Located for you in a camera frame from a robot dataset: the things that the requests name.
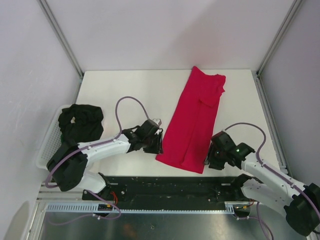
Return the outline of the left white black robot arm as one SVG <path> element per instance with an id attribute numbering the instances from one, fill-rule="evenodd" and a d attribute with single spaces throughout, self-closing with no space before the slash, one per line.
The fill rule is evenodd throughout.
<path id="1" fill-rule="evenodd" d="M 80 188 L 105 200 L 111 193 L 109 182 L 106 176 L 91 172 L 89 167 L 108 157 L 139 150 L 147 154 L 163 153 L 161 124 L 159 118 L 147 119 L 142 125 L 122 130 L 114 138 L 80 143 L 67 140 L 46 164 L 49 178 L 62 192 Z"/>

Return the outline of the red t shirt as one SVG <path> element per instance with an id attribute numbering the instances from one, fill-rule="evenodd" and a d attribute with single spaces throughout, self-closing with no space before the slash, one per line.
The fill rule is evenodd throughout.
<path id="1" fill-rule="evenodd" d="M 208 75 L 194 66 L 165 131 L 163 152 L 156 160 L 202 174 L 226 77 Z"/>

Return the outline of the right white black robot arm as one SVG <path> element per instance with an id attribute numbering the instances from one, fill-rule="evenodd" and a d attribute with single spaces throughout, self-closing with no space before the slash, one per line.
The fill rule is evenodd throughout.
<path id="1" fill-rule="evenodd" d="M 307 237 L 320 225 L 319 186 L 306 185 L 258 160 L 251 146 L 235 144 L 226 132 L 211 138 L 205 164 L 215 170 L 229 164 L 244 171 L 233 181 L 231 196 L 237 201 L 248 198 L 262 203 L 282 215 L 298 234 Z"/>

